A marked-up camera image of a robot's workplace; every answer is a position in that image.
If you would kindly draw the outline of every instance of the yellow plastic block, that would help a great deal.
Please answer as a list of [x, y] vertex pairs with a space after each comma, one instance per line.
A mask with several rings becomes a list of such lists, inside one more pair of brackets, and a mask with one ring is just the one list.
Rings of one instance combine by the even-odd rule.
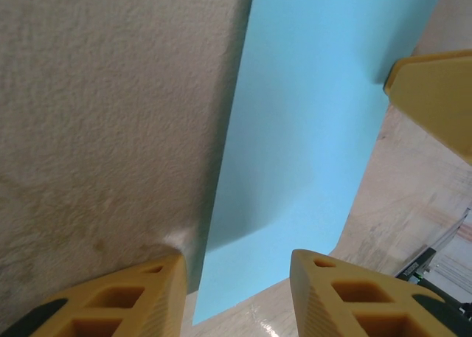
[[134, 266], [61, 291], [68, 302], [34, 337], [173, 337], [187, 295], [183, 256]]
[[399, 60], [390, 102], [472, 164], [472, 49]]
[[322, 254], [295, 250], [290, 285], [300, 337], [453, 337], [413, 294], [430, 290]]

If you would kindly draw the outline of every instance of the light blue paper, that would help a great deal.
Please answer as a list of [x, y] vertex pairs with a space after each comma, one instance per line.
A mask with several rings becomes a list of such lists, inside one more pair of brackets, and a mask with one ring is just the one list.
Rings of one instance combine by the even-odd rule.
[[194, 323], [337, 244], [388, 105], [437, 0], [254, 0]]

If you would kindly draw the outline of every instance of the textured white wall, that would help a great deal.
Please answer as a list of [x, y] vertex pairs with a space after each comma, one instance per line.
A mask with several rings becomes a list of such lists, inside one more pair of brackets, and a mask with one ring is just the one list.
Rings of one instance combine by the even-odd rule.
[[195, 287], [249, 5], [0, 0], [0, 330], [165, 243]]

